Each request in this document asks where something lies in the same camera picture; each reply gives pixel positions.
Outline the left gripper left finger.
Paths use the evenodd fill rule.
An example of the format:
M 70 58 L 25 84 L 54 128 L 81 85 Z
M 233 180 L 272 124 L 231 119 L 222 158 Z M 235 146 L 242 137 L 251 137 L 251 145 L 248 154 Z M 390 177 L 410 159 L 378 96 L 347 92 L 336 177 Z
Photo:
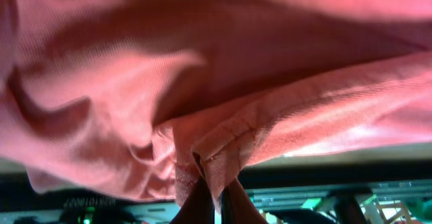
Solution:
M 200 178 L 169 224 L 214 224 L 215 208 L 208 185 Z

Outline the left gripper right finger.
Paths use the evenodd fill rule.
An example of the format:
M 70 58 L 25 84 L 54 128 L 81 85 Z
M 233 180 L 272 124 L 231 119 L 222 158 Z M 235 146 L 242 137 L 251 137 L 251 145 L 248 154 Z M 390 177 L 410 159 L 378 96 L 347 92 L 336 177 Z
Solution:
M 222 224 L 267 224 L 237 179 L 224 188 L 220 201 Z

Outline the red t-shirt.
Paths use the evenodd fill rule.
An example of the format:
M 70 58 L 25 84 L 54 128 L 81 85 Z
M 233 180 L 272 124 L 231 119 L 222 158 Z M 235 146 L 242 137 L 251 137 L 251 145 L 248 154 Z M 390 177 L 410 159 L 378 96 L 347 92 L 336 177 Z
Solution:
M 1 156 L 184 203 L 248 165 L 431 140 L 431 0 L 1 0 Z

